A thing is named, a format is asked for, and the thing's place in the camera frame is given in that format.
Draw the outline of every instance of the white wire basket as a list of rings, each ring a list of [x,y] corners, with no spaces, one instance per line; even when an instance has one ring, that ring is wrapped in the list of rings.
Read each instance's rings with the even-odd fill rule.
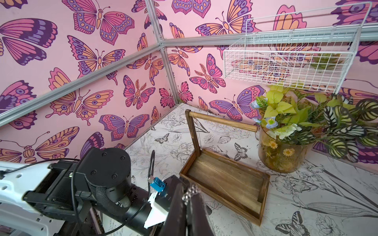
[[[363,22],[246,33],[223,52],[225,78],[337,93],[357,53]]]

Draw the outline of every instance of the yellow daisy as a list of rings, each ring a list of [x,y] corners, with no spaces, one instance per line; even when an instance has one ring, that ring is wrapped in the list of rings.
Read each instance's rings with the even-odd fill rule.
[[[276,149],[278,147],[277,143],[274,140],[271,140],[269,142],[269,146],[273,149]]]
[[[284,151],[283,151],[283,154],[285,156],[292,156],[294,154],[295,150],[292,148],[292,149],[288,149],[286,148]]]

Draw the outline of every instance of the glass vase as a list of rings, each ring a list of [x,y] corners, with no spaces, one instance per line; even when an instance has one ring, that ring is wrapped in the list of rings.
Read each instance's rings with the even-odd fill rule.
[[[280,173],[296,171],[302,164],[308,149],[312,146],[292,145],[280,142],[270,137],[260,128],[259,158],[271,170]]]

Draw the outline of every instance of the wooden tray with handle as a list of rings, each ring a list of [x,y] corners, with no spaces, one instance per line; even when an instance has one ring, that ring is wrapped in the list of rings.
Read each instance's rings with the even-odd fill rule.
[[[206,149],[200,149],[193,118],[208,120],[257,132],[257,127],[219,117],[185,111],[194,152],[180,171],[180,176],[231,210],[261,224],[270,176],[247,165]]]

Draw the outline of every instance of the floral line-art floor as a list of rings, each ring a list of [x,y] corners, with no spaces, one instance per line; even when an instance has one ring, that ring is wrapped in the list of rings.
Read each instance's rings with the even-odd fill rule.
[[[153,130],[126,151],[131,157],[132,180],[147,189],[147,172],[155,150],[154,176],[165,179],[179,173],[194,150],[185,110],[209,114],[180,104]],[[203,194],[212,209],[209,223],[216,236],[354,236],[375,235],[378,224],[378,175],[310,151],[293,173],[269,170],[257,155],[253,132],[195,120],[200,145],[227,158],[271,175],[260,227]],[[104,216],[104,229],[120,224]],[[117,236],[137,236],[123,227]]]

